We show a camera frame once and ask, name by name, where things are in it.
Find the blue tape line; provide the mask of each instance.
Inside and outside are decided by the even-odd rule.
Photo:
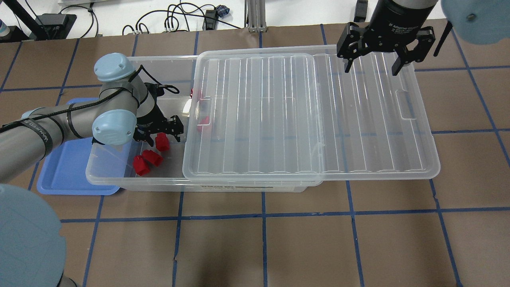
[[[369,210],[355,211],[357,216],[360,215],[382,215],[382,214],[415,214],[415,213],[434,213],[436,209],[405,209],[405,210]]]
[[[467,208],[442,208],[441,212],[483,212],[483,211],[509,211],[510,206],[500,207],[467,207]],[[434,213],[436,209],[403,209],[403,210],[366,210],[355,211],[358,216],[363,215],[380,215],[380,214],[414,214],[414,213]],[[265,217],[320,217],[320,216],[350,216],[350,211],[334,211],[334,212],[289,212],[289,213],[266,213]],[[242,218],[262,218],[262,214],[233,214],[222,216],[188,216],[182,217],[182,220],[221,220],[221,219],[242,219]],[[174,221],[178,220],[177,216],[170,217],[137,217],[137,218],[101,218],[99,222],[135,222],[135,221]],[[88,219],[62,219],[62,223],[87,223],[95,222],[94,218]]]
[[[494,132],[494,130],[458,130],[458,131],[432,131],[432,134],[452,134],[452,133],[488,133]]]
[[[322,42],[324,42],[324,45],[327,45],[326,32],[324,31],[324,25],[323,24],[320,25],[320,31],[322,33]]]
[[[14,89],[3,89],[4,92],[16,92],[16,91],[38,91],[38,90],[58,90],[62,88],[59,87],[37,87],[37,88],[14,88]]]
[[[486,70],[486,69],[508,69],[510,66],[483,66],[483,67],[469,67],[471,70]]]
[[[459,68],[432,68],[432,69],[415,69],[415,72],[423,72],[423,71],[465,71],[467,68],[459,67]]]
[[[195,35],[195,48],[193,50],[193,54],[196,55],[197,51],[198,51],[198,31],[196,31],[196,35]]]
[[[496,133],[496,137],[498,138],[499,145],[501,146],[501,150],[503,151],[503,154],[505,155],[506,164],[510,167],[510,157],[508,156],[508,153],[506,152],[505,145],[503,144],[503,140],[501,139],[501,136],[499,135],[499,131],[496,128],[496,123],[494,122],[494,119],[491,116],[491,113],[489,111],[489,108],[487,104],[485,103],[485,100],[483,99],[483,96],[481,94],[480,88],[478,87],[478,84],[476,83],[475,77],[473,76],[473,72],[471,72],[471,67],[469,66],[468,60],[466,59],[466,55],[464,55],[464,52],[462,51],[461,44],[458,41],[457,35],[455,34],[455,31],[451,31],[453,35],[453,39],[455,40],[455,43],[457,44],[458,50],[461,53],[462,60],[464,61],[464,64],[466,65],[466,68],[468,70],[469,77],[471,78],[471,82],[475,86],[476,93],[478,94],[478,97],[480,98],[480,101],[483,105],[483,108],[485,110],[485,113],[487,114],[487,117],[489,118],[489,121],[491,122],[491,126]]]
[[[289,213],[267,213],[266,217],[315,217],[315,216],[349,216],[350,211],[335,212],[289,212]]]
[[[101,218],[101,210],[103,209],[103,201],[105,196],[102,195],[97,208],[97,215],[94,223],[94,231],[92,232],[92,239],[90,240],[89,255],[87,256],[87,265],[85,266],[85,275],[83,276],[82,287],[87,287],[87,279],[89,276],[90,262],[92,261],[92,252],[94,251],[94,243],[97,235],[97,227],[99,226],[99,219]]]
[[[178,220],[177,216],[167,217],[133,217],[133,218],[101,218],[99,222],[135,222],[135,221],[173,221]]]
[[[101,85],[80,85],[80,86],[64,86],[64,89],[77,89],[77,88],[97,88],[101,87]],[[16,88],[16,89],[4,89],[4,92],[16,92],[16,91],[38,91],[38,90],[58,90],[61,89],[62,86],[59,87],[35,87],[35,88]]]
[[[39,163],[40,163],[40,161],[38,161],[38,162],[35,164],[34,171],[32,172],[32,177],[30,178],[30,183],[29,183],[29,188],[28,188],[28,190],[32,190],[32,185],[34,184],[35,175],[37,174],[37,169],[39,168]]]
[[[175,247],[173,252],[173,269],[172,269],[172,287],[175,287],[175,282],[177,281],[177,255],[179,254],[179,243],[181,241],[181,220],[180,218],[183,216],[183,202],[184,202],[184,191],[181,191],[181,196],[179,197],[179,212],[177,220],[177,229],[175,231]]]
[[[61,219],[60,223],[91,223],[95,222],[95,219],[88,218],[88,219]]]
[[[21,45],[23,42],[19,43],[18,49],[16,50],[16,53],[14,54],[14,57],[12,58],[11,65],[9,66],[9,69],[7,70],[7,74],[5,74],[4,81],[2,82],[2,86],[0,86],[0,90],[4,90],[5,83],[7,83],[7,78],[11,74],[12,67],[14,66],[14,62],[16,61],[16,58],[18,58],[19,50],[21,50]]]
[[[481,212],[481,211],[510,211],[510,206],[501,207],[467,207],[467,208],[443,208],[441,212]]]
[[[138,45],[138,34],[135,35],[135,43],[133,44],[133,51],[131,52],[131,57],[135,56],[136,45]]]
[[[65,86],[65,89],[78,89],[78,88],[98,88],[101,87],[101,84],[97,85],[79,85],[79,86]]]
[[[59,97],[57,98],[57,103],[55,106],[58,106],[60,103],[60,98],[62,98],[62,94],[64,93],[65,83],[67,82],[67,77],[69,76],[69,72],[71,71],[72,63],[74,61],[74,57],[76,56],[76,51],[78,50],[78,44],[80,44],[80,39],[76,39],[76,44],[74,45],[74,51],[72,51],[71,61],[67,67],[67,71],[64,76],[64,81],[62,82],[62,87],[60,88]]]
[[[363,277],[363,268],[361,265],[360,245],[358,242],[358,231],[356,230],[355,211],[354,211],[354,204],[352,202],[352,193],[351,193],[351,189],[350,189],[350,182],[346,181],[345,185],[347,186],[347,197],[349,198],[349,210],[350,210],[351,224],[352,224],[352,237],[354,238],[354,251],[356,252],[356,262],[358,263],[358,274],[360,276],[360,286],[365,287],[365,279]]]
[[[450,263],[451,263],[451,267],[453,269],[453,275],[455,276],[455,282],[457,283],[457,287],[463,287],[463,285],[461,283],[461,278],[458,275],[457,264],[455,263],[455,258],[453,257],[453,252],[451,250],[450,239],[448,238],[448,232],[446,231],[446,225],[445,225],[445,222],[443,219],[443,213],[441,211],[441,206],[439,205],[439,199],[436,196],[437,193],[436,193],[436,187],[434,186],[434,181],[429,179],[429,184],[430,184],[430,189],[432,190],[432,197],[434,198],[434,201],[436,202],[436,209],[437,209],[437,213],[438,213],[438,217],[439,217],[439,222],[441,223],[441,229],[443,230],[443,235],[444,235],[445,243],[446,243],[446,249],[448,250],[448,256],[450,257]]]
[[[267,287],[266,193],[262,193],[262,266],[264,270],[264,287]]]
[[[261,218],[262,214],[229,214],[221,216],[183,216],[182,220],[218,220],[218,219],[241,219],[241,218]]]

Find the electrical cord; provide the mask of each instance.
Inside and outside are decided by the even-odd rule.
[[[95,22],[96,22],[95,37],[97,37],[98,34],[99,34],[99,20],[97,19],[97,15],[94,13],[94,10],[92,10],[92,6],[93,5],[94,5],[94,3],[91,3],[89,8],[84,7],[84,6],[80,6],[80,5],[70,5],[70,6],[62,8],[60,10],[60,12],[59,12],[59,14],[62,14],[62,11],[66,10],[66,9],[69,9],[69,8],[72,8],[72,7],[87,9],[87,11],[90,13],[90,16],[92,18],[92,23],[90,24],[89,29],[80,37],[80,39],[85,37],[90,32],[90,30],[92,30],[92,27],[94,26],[94,18],[95,18]]]
[[[138,24],[138,30],[140,30],[140,33],[142,33],[142,25],[145,26],[145,29],[147,30],[147,34],[150,34],[149,28],[147,28],[147,25],[145,25],[144,23]]]
[[[125,88],[119,88],[118,90],[113,92],[111,95],[109,95],[107,97],[104,97],[101,100],[98,100],[96,102],[93,102],[93,103],[90,103],[90,104],[86,104],[86,105],[83,105],[83,106],[78,106],[78,107],[73,107],[73,108],[61,110],[61,111],[58,111],[58,112],[53,112],[53,113],[49,113],[49,114],[45,114],[45,115],[36,116],[36,117],[31,118],[31,120],[38,121],[40,119],[49,118],[49,117],[56,116],[56,115],[59,115],[59,114],[73,112],[73,111],[77,111],[77,110],[81,110],[81,109],[97,106],[97,105],[99,105],[101,103],[104,103],[104,102],[112,99],[116,95],[120,94],[120,92],[122,92],[123,90],[125,90]],[[11,122],[9,124],[4,125],[3,127],[0,128],[0,133],[3,133],[3,132],[6,132],[8,130],[12,130],[14,128],[22,126],[22,124],[21,124],[22,120],[14,121],[14,122]]]
[[[48,31],[46,30],[46,26],[44,25],[44,23],[41,21],[41,19],[39,19],[39,16],[37,16],[37,14],[34,12],[34,9],[32,9],[32,7],[30,6],[29,4],[29,1],[28,0],[25,0],[25,3],[27,4],[27,6],[29,7],[30,11],[32,11],[32,13],[35,15],[35,18],[37,20],[39,20],[39,23],[41,23],[43,29],[44,29],[44,32],[46,33],[46,36],[48,37],[48,40],[50,40],[50,37],[49,37],[49,34],[48,34]]]
[[[152,13],[156,13],[156,12],[167,12],[167,10],[153,10],[153,11],[150,11],[150,12],[145,13],[143,16],[141,16],[141,17],[140,17],[140,19],[138,19],[138,21],[136,22],[136,26],[138,26],[138,24],[140,23],[140,21],[141,21],[144,17],[146,17],[146,16],[148,16],[148,15],[150,15],[150,14],[152,14]],[[211,19],[211,20],[215,20],[215,21],[217,21],[217,22],[223,23],[223,24],[225,24],[225,25],[228,25],[228,26],[230,26],[230,27],[234,27],[234,28],[237,28],[237,29],[241,29],[240,27],[238,27],[238,26],[236,26],[236,25],[232,25],[232,24],[227,23],[227,22],[225,22],[225,21],[216,20],[216,19],[214,19],[214,18],[212,18],[212,17],[208,17],[208,16],[195,15],[195,14],[188,14],[188,13],[179,13],[179,12],[174,12],[174,14],[177,14],[177,15],[188,15],[188,16],[193,16],[193,17],[200,17],[200,18]]]
[[[92,16],[94,16],[94,18],[96,18],[96,35],[95,35],[95,37],[97,37],[99,35],[99,20],[97,20],[97,15],[94,13],[94,11],[92,11],[91,13],[92,13]]]
[[[83,6],[80,6],[80,5],[70,5],[70,6],[62,8],[60,10],[59,14],[62,14],[62,11],[66,10],[66,9],[69,9],[69,8],[72,8],[72,7],[79,7],[79,8],[83,8],[83,9],[88,9],[87,7],[83,7]]]
[[[175,28],[175,30],[173,30],[173,31],[172,31],[172,29],[170,28],[170,24],[169,24],[169,25],[167,25],[167,23],[168,23],[168,19],[169,19],[169,18],[175,19],[175,21],[177,21],[177,28]],[[180,24],[179,24],[179,20],[178,20],[175,16],[168,16],[168,17],[165,19],[165,23],[164,23],[164,25],[165,25],[165,30],[170,30],[170,32],[177,32],[177,31],[187,31],[187,32],[189,32],[189,29],[188,29],[188,30],[179,30],[179,26],[180,26]]]
[[[170,27],[170,22],[168,22],[168,18],[170,17],[170,8],[171,8],[172,6],[175,6],[176,8],[178,7],[178,8],[179,8],[179,9],[180,9],[183,13],[185,13],[185,11],[184,11],[181,7],[179,7],[178,5],[175,5],[175,4],[170,4],[170,5],[168,5],[168,8],[166,9],[166,10],[167,10],[167,12],[166,12],[166,20],[165,20],[166,22],[165,22],[165,26],[166,26],[166,24],[168,23],[168,28],[169,28],[170,30],[171,30],[171,29],[173,29],[173,19],[174,19],[174,18],[172,18],[172,25],[171,25],[171,27]],[[190,25],[189,25],[189,23],[188,23],[188,18],[186,17],[186,15],[184,15],[184,21],[186,22],[186,26],[188,27],[188,31],[189,31],[189,30],[190,30]]]
[[[184,8],[182,7],[182,5],[192,5],[192,6],[194,6],[196,9],[195,9],[195,10],[193,10],[193,11],[191,11],[191,12],[186,12],[186,11],[184,10]],[[175,7],[173,8],[173,10],[172,10],[172,16],[173,16],[173,14],[175,13],[175,10],[176,10],[177,8],[179,8],[179,9],[180,9],[183,13],[187,13],[187,14],[192,14],[192,13],[194,13],[194,12],[196,12],[196,11],[200,11],[200,12],[202,12],[202,16],[204,16],[204,17],[205,17],[205,15],[206,15],[206,14],[203,12],[202,7],[199,7],[199,6],[197,6],[197,5],[193,4],[193,3],[189,3],[189,2],[179,3],[179,4],[175,5]],[[188,31],[189,31],[189,30],[190,30],[190,26],[189,26],[189,24],[188,24],[188,19],[186,18],[186,15],[184,15],[184,19],[186,20],[186,25],[188,26]]]
[[[92,23],[90,24],[89,29],[80,37],[80,39],[85,37],[90,32],[90,30],[92,30],[92,27],[94,26],[94,15],[90,14],[90,17],[92,17]]]
[[[124,30],[128,27],[131,28],[131,30],[133,31],[133,34],[135,34],[135,28],[133,28],[133,26],[131,26],[131,25],[126,25],[126,26],[124,26],[124,28],[122,28],[122,35],[124,35]]]
[[[16,17],[16,21],[18,21],[18,27],[21,29],[21,24],[19,23],[19,18],[18,18],[18,16],[16,16],[16,14],[14,14],[14,13],[13,13],[13,15],[14,15],[14,17]]]
[[[138,70],[131,75],[131,77],[128,79],[128,82],[131,82],[132,80],[134,80],[134,78],[136,76],[138,76],[138,74],[140,74],[141,71],[144,71],[147,76],[149,76],[149,78],[151,78],[153,81],[156,82],[156,84],[160,85],[161,87],[163,87],[165,90],[169,91],[170,93],[180,93],[179,89],[175,86],[172,86],[172,85],[163,85],[160,81],[156,80],[146,69],[143,65],[140,65],[140,67],[138,68]]]

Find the black cable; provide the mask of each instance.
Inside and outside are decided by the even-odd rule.
[[[34,9],[32,9],[32,7],[30,6],[29,4],[29,1],[28,0],[25,0],[25,3],[27,4],[27,6],[29,7],[30,11],[32,11],[32,13],[35,15],[35,18],[37,20],[39,20],[39,23],[41,23],[43,29],[44,29],[44,32],[46,33],[46,36],[48,36],[48,40],[50,40],[50,37],[49,37],[49,34],[48,34],[48,31],[46,30],[46,26],[44,25],[44,23],[41,21],[41,19],[39,19],[39,16],[37,16],[37,14],[34,12]]]
[[[169,19],[169,18],[173,18],[173,19],[175,19],[175,21],[177,21],[177,28],[175,28],[175,30],[173,30],[173,31],[172,31],[172,29],[170,28],[170,24],[169,24],[169,25],[167,25],[167,23],[168,23],[168,19]],[[178,20],[175,16],[168,16],[168,17],[165,19],[165,23],[164,23],[164,25],[165,25],[165,29],[166,29],[166,28],[168,28],[168,29],[170,30],[170,32],[175,32],[175,31],[179,30],[179,26],[180,26],[180,24],[179,24],[179,20]]]
[[[124,28],[122,28],[122,35],[124,35],[124,30],[125,30],[126,28],[128,28],[128,27],[129,27],[129,28],[131,28],[131,30],[133,31],[133,34],[135,33],[135,28],[133,28],[133,26],[131,26],[131,25],[126,25],[126,26],[124,26]]]
[[[167,12],[166,12],[166,20],[165,20],[165,21],[167,21],[167,23],[168,23],[168,28],[169,28],[170,30],[171,30],[171,29],[173,29],[173,19],[175,18],[175,17],[172,15],[172,17],[174,17],[174,18],[172,18],[172,23],[171,23],[172,28],[170,28],[170,22],[168,22],[168,18],[170,18],[170,8],[171,8],[172,6],[178,7],[178,6],[177,6],[177,5],[175,5],[175,4],[170,4],[170,5],[168,6],[168,8],[166,9],[166,10],[167,10]],[[189,23],[188,23],[188,18],[186,17],[186,15],[184,15],[184,21],[186,22],[186,27],[188,27],[188,31],[190,31],[190,25],[189,25]]]
[[[192,6],[194,6],[196,9],[195,9],[193,12],[186,12],[186,11],[182,8],[182,5],[184,5],[184,4],[186,4],[186,5],[192,5]],[[196,11],[200,10],[200,12],[202,12],[202,15],[203,15],[203,16],[205,16],[205,15],[206,15],[206,14],[202,11],[202,9],[201,9],[199,6],[197,6],[197,5],[193,4],[193,3],[183,2],[183,3],[179,3],[179,4],[175,5],[175,7],[174,7],[174,8],[173,8],[173,10],[172,10],[172,16],[173,16],[173,14],[175,13],[175,10],[176,10],[177,8],[179,8],[179,9],[180,9],[183,13],[188,13],[188,14],[191,14],[191,13],[194,13],[194,12],[196,12]],[[184,15],[184,19],[186,20],[186,25],[188,26],[188,31],[189,31],[189,30],[190,30],[190,27],[189,27],[189,25],[188,25],[188,20],[186,19],[186,15]]]
[[[434,57],[437,57],[439,55],[439,50],[441,50],[441,47],[443,46],[444,42],[446,41],[446,38],[450,34],[451,29],[453,29],[453,24],[450,21],[446,22],[445,30],[443,31],[443,34],[439,39],[439,43],[436,46],[436,50],[434,51]]]
[[[97,37],[97,35],[99,34],[99,20],[97,19],[97,15],[92,10],[92,6],[93,5],[94,5],[94,3],[90,3],[90,7],[89,8],[84,7],[84,6],[80,6],[80,5],[69,5],[67,7],[62,8],[60,10],[60,12],[59,12],[59,14],[62,14],[62,11],[66,10],[68,8],[72,8],[72,7],[87,9],[87,11],[90,13],[90,16],[92,17],[92,23],[90,24],[89,29],[80,38],[85,37],[90,32],[90,30],[92,30],[92,27],[94,26],[94,18],[95,18],[95,22],[96,22],[96,34],[95,34],[95,36]]]
[[[147,30],[147,34],[150,34],[149,28],[147,28],[147,25],[145,25],[144,23],[138,24],[138,30],[140,30],[140,33],[142,33],[142,25],[145,26],[145,29]]]
[[[212,5],[212,4],[205,4],[205,5],[202,5],[202,6],[200,6],[200,9],[202,10],[202,8],[203,8],[203,7],[206,7],[206,6],[211,6],[211,7],[213,7],[213,9],[216,9],[216,6],[214,6],[214,5]]]
[[[165,90],[169,91],[170,93],[180,93],[179,89],[175,86],[172,86],[172,85],[163,85],[160,81],[156,80],[146,69],[143,65],[140,65],[140,67],[138,68],[138,70],[131,75],[131,77],[127,80],[128,82],[131,82],[132,80],[134,80],[136,78],[136,76],[138,76],[138,74],[140,74],[141,71],[144,71],[147,76],[149,76],[149,78],[151,78],[153,81],[156,82],[156,84],[162,86]]]
[[[89,29],[80,37],[80,39],[85,37],[90,32],[90,30],[92,30],[92,27],[94,26],[94,15],[90,14],[90,17],[92,17],[92,23],[90,24]]]
[[[92,11],[91,13],[92,13],[92,16],[94,16],[94,18],[96,18],[96,35],[95,35],[95,37],[97,37],[99,35],[99,20],[97,20],[97,16],[94,13],[94,11]]]
[[[21,29],[21,24],[19,23],[19,18],[18,16],[16,16],[16,14],[14,14],[14,17],[16,17],[16,21],[18,21],[18,27]]]
[[[62,11],[66,10],[66,9],[68,9],[68,8],[72,8],[72,7],[79,7],[79,8],[83,8],[83,9],[87,9],[87,10],[88,10],[88,8],[87,8],[87,7],[83,7],[83,6],[80,6],[80,5],[70,5],[70,6],[67,6],[67,7],[62,8],[62,9],[60,10],[59,14],[62,14]]]
[[[167,12],[167,10],[153,10],[153,11],[147,12],[147,13],[145,13],[142,17],[140,17],[140,19],[138,19],[138,21],[136,22],[136,25],[138,25],[138,23],[139,23],[139,22],[140,22],[140,21],[141,21],[144,17],[146,17],[146,16],[148,16],[148,15],[150,15],[150,14],[152,14],[152,13],[156,13],[156,12]],[[179,13],[179,12],[174,12],[174,13],[175,13],[175,14],[177,14],[177,15],[185,15],[184,13]],[[230,27],[234,27],[234,28],[237,28],[237,29],[241,29],[240,27],[238,27],[238,26],[236,26],[236,25],[232,25],[232,24],[227,23],[227,22],[225,22],[225,21],[216,20],[216,19],[214,19],[214,18],[212,18],[212,17],[202,16],[202,15],[195,15],[195,14],[186,14],[186,15],[188,15],[188,16],[194,16],[194,17],[200,17],[200,18],[206,18],[206,19],[211,19],[211,20],[215,20],[215,21],[217,21],[217,22],[223,23],[223,24],[228,25],[228,26],[230,26]]]
[[[102,103],[112,99],[116,95],[120,94],[120,92],[122,92],[123,90],[125,90],[125,88],[119,88],[118,90],[113,92],[111,95],[109,95],[107,97],[104,97],[101,100],[98,100],[98,101],[90,103],[90,104],[86,104],[86,105],[79,106],[79,107],[74,107],[74,108],[68,108],[68,109],[65,109],[65,110],[61,110],[61,111],[58,111],[58,112],[53,112],[53,113],[49,113],[49,114],[45,114],[45,115],[36,116],[36,117],[31,118],[31,119],[33,121],[38,121],[40,119],[49,118],[49,117],[56,116],[56,115],[59,115],[59,114],[68,113],[68,112],[74,112],[74,111],[77,111],[77,110],[81,110],[81,109],[86,109],[86,108],[90,108],[90,107],[93,107],[93,106],[97,106],[99,104],[102,104]],[[0,128],[0,133],[3,133],[3,132],[6,132],[8,130],[12,130],[14,128],[22,126],[22,124],[21,124],[22,120],[23,119],[21,119],[19,121],[14,121],[14,122],[6,124],[5,126]]]

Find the power adapter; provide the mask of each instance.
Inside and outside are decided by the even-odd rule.
[[[213,19],[209,19],[209,18],[204,18],[203,19],[203,25],[202,25],[202,30],[206,31],[206,30],[216,30],[216,26],[218,25],[218,11],[215,10],[206,10],[206,17],[210,17],[210,18],[213,18]]]

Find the blue tape grid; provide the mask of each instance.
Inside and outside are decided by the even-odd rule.
[[[326,36],[324,32],[324,26],[321,24],[321,34],[324,44],[326,44]],[[482,129],[482,130],[457,130],[457,131],[433,131],[433,134],[455,134],[455,133],[486,133],[486,132],[494,132],[498,138],[498,141],[500,143],[500,146],[502,148],[503,154],[506,158],[506,161],[508,165],[510,166],[510,159],[508,157],[507,150],[501,140],[501,136],[499,135],[499,132],[510,132],[510,128],[503,128],[498,129],[496,127],[496,124],[489,112],[489,109],[485,103],[485,100],[480,92],[480,89],[476,83],[476,80],[471,72],[471,70],[477,70],[477,69],[506,69],[510,68],[508,65],[503,66],[483,66],[483,67],[470,67],[468,64],[468,61],[464,55],[464,52],[462,51],[462,47],[458,41],[457,36],[454,32],[452,32],[454,40],[457,44],[457,47],[461,53],[462,59],[464,61],[465,67],[459,67],[459,68],[438,68],[438,69],[416,69],[416,72],[428,72],[428,71],[448,71],[448,70],[466,70],[468,71],[471,81],[473,85],[475,86],[475,89],[477,91],[477,94],[480,98],[480,101],[482,102],[482,105],[486,111],[486,114],[491,122],[492,129]],[[194,45],[194,54],[197,53],[198,48],[198,36],[199,33],[196,32],[195,37],[195,45]],[[259,46],[262,47],[262,33],[259,34]],[[135,55],[136,46],[138,42],[138,35],[135,36],[135,41],[133,45],[133,52],[132,56]],[[66,86],[67,77],[69,75],[74,57],[77,52],[79,44],[79,39],[76,41],[76,45],[74,47],[74,51],[71,57],[71,61],[69,63],[64,81],[62,83],[62,86],[55,86],[55,87],[33,87],[33,88],[14,88],[14,89],[5,89],[5,85],[8,79],[9,74],[12,71],[12,68],[14,66],[14,63],[17,59],[17,56],[20,52],[20,49],[22,47],[22,43],[19,44],[17,51],[13,57],[13,60],[9,66],[9,69],[7,71],[6,77],[4,78],[2,85],[0,86],[0,92],[7,92],[7,91],[30,91],[30,90],[47,90],[47,89],[59,89],[60,94],[57,99],[56,104],[59,103],[62,92],[64,89],[74,89],[74,88],[92,88],[92,87],[101,87],[101,85],[77,85],[77,86]],[[346,158],[344,156],[344,165],[347,165]],[[35,177],[37,174],[39,163],[35,165],[35,168],[32,172],[32,176],[30,179],[30,183],[28,186],[28,189],[31,190]],[[173,264],[173,280],[172,280],[172,286],[175,286],[176,281],[176,273],[177,273],[177,254],[179,252],[179,242],[180,242],[180,233],[181,233],[181,222],[186,220],[222,220],[222,219],[241,219],[241,218],[261,218],[262,219],[262,240],[263,240],[263,266],[264,266],[264,286],[268,286],[268,273],[267,273],[267,230],[266,230],[266,219],[267,218],[277,218],[277,217],[321,217],[321,216],[350,216],[352,219],[352,232],[353,232],[353,239],[354,239],[354,246],[355,246],[355,252],[356,252],[356,261],[358,264],[358,272],[360,276],[360,285],[364,286],[364,278],[363,278],[363,269],[361,264],[361,256],[360,256],[360,247],[358,243],[358,237],[357,237],[357,230],[355,227],[355,216],[365,216],[365,215],[382,215],[382,214],[416,214],[416,213],[437,213],[441,228],[443,231],[443,235],[445,238],[445,244],[447,246],[448,255],[451,261],[451,265],[453,268],[453,272],[455,275],[455,280],[458,286],[462,286],[462,282],[460,279],[460,276],[458,274],[458,270],[455,264],[455,258],[453,255],[453,250],[450,245],[450,241],[448,238],[448,232],[446,229],[446,226],[444,224],[443,219],[443,213],[450,213],[450,212],[484,212],[484,211],[510,211],[510,206],[504,206],[504,207],[475,207],[475,208],[441,208],[439,200],[436,197],[436,189],[434,186],[433,180],[430,180],[430,188],[432,191],[432,196],[434,198],[434,201],[436,203],[436,209],[418,209],[418,210],[370,210],[370,211],[355,211],[354,204],[352,200],[352,194],[350,189],[350,182],[346,182],[347,186],[347,195],[349,198],[349,211],[339,211],[339,212],[297,212],[297,213],[267,213],[266,212],[266,195],[265,193],[262,193],[262,212],[261,213],[252,213],[252,214],[231,214],[231,215],[223,215],[223,216],[182,216],[182,208],[183,208],[183,202],[184,202],[184,192],[181,192],[180,195],[180,201],[179,201],[179,212],[178,216],[176,217],[149,217],[149,218],[101,218],[101,210],[103,207],[104,202],[104,196],[101,196],[98,209],[97,209],[97,215],[94,219],[63,219],[61,220],[62,223],[94,223],[94,231],[90,243],[90,250],[87,257],[87,264],[86,264],[86,270],[85,270],[85,276],[83,281],[83,287],[86,287],[87,279],[88,279],[88,273],[90,269],[90,264],[92,261],[92,253],[94,248],[94,243],[97,235],[97,228],[100,222],[141,222],[141,221],[177,221],[177,230],[176,230],[176,238],[175,238],[175,252],[174,252],[174,264]]]

